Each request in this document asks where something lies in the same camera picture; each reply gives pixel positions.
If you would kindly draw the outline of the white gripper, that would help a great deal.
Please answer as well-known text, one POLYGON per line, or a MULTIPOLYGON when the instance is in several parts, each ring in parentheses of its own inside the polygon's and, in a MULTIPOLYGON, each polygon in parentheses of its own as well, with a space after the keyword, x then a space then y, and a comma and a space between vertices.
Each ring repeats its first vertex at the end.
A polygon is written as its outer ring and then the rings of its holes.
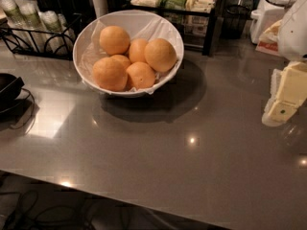
POLYGON ((283 69, 274 69, 271 97, 262 123, 278 127, 287 123, 307 100, 307 0, 296 0, 281 20, 278 53, 291 60, 283 69))

